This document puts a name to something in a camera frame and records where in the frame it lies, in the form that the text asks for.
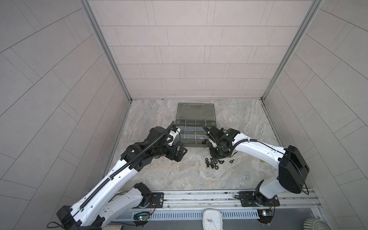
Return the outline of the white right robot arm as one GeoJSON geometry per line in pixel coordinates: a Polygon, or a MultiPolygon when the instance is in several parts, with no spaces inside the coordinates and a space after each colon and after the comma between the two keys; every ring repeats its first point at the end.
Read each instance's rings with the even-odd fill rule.
{"type": "Polygon", "coordinates": [[[213,159],[231,158],[236,152],[243,152],[278,170],[278,176],[262,180],[250,195],[239,194],[237,199],[248,204],[276,207],[277,195],[285,191],[309,194],[306,179],[310,169],[298,148],[266,144],[231,128],[224,130],[213,126],[203,129],[210,142],[209,151],[213,159]]]}

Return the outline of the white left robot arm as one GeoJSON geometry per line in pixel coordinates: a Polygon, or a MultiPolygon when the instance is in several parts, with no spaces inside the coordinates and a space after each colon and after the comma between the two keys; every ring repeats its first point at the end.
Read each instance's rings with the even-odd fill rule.
{"type": "Polygon", "coordinates": [[[138,183],[128,192],[118,191],[153,159],[166,157],[180,162],[187,150],[181,144],[181,129],[174,122],[167,128],[154,127],[142,142],[127,147],[112,170],[80,201],[63,206],[57,212],[59,223],[50,222],[48,229],[101,230],[116,217],[150,202],[151,190],[138,183]]]}

